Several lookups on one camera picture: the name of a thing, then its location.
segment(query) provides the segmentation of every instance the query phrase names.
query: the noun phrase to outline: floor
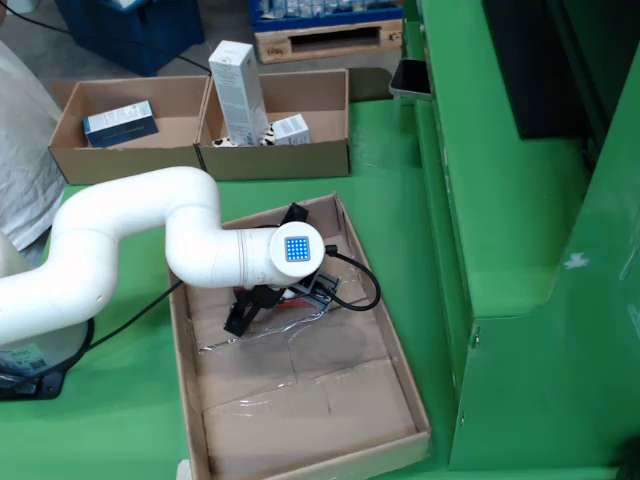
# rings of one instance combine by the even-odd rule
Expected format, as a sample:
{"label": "floor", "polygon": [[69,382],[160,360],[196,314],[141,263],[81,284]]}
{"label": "floor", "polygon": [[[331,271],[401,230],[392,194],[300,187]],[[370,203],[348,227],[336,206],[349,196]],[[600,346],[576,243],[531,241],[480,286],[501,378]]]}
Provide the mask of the floor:
{"label": "floor", "polygon": [[[253,43],[247,0],[199,0],[206,41],[194,45],[184,55],[198,63],[207,59],[221,40]],[[42,0],[30,18],[64,27],[64,21],[53,0]],[[49,88],[59,80],[132,77],[135,74],[79,46],[73,39],[45,30],[9,15],[0,28],[0,40]],[[400,51],[347,55],[299,62],[262,65],[262,73],[323,70],[338,67],[383,67],[394,71]],[[162,68],[159,75],[201,74],[201,70],[179,59]]]}

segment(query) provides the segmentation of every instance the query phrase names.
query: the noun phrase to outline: blue crate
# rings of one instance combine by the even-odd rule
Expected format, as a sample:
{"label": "blue crate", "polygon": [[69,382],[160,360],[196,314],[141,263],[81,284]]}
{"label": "blue crate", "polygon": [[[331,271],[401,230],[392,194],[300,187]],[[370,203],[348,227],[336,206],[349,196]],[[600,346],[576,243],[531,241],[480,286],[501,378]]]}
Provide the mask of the blue crate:
{"label": "blue crate", "polygon": [[[402,18],[402,7],[385,0],[249,0],[254,32],[377,22]],[[367,5],[366,10],[359,7]],[[265,13],[276,18],[265,18]]]}
{"label": "blue crate", "polygon": [[[137,0],[121,8],[107,0],[56,0],[74,40],[124,68],[154,77],[176,55],[204,42],[197,0]],[[135,40],[163,51],[127,42],[83,38],[79,35]]]}

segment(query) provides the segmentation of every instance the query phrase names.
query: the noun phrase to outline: white sleeve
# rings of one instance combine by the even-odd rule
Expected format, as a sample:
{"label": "white sleeve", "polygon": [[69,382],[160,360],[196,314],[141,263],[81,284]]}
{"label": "white sleeve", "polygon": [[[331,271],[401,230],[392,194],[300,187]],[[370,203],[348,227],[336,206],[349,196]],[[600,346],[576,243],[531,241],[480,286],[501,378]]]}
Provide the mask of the white sleeve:
{"label": "white sleeve", "polygon": [[60,109],[0,42],[0,231],[22,250],[51,226],[65,181],[47,146]]}

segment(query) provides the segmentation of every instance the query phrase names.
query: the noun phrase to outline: wooden pallet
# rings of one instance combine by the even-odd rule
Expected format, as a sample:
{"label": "wooden pallet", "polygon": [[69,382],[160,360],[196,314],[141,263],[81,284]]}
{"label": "wooden pallet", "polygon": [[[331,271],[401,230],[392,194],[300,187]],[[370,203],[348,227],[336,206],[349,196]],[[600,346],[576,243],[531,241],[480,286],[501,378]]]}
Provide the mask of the wooden pallet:
{"label": "wooden pallet", "polygon": [[292,62],[398,49],[402,46],[402,20],[277,30],[255,35],[262,63]]}

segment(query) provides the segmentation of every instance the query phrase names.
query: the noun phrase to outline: white robotic arm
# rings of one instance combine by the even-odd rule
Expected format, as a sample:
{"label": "white robotic arm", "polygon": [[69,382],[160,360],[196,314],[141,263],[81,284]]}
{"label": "white robotic arm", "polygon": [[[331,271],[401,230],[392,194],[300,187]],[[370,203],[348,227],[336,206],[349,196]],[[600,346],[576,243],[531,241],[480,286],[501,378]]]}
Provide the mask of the white robotic arm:
{"label": "white robotic arm", "polygon": [[[162,225],[169,267],[198,287],[291,285],[315,272],[325,253],[322,237],[306,223],[222,229],[218,187],[195,168],[102,183],[60,208],[44,265],[0,278],[0,345],[96,315],[118,281],[120,240]],[[306,250],[288,253],[291,242]]]}

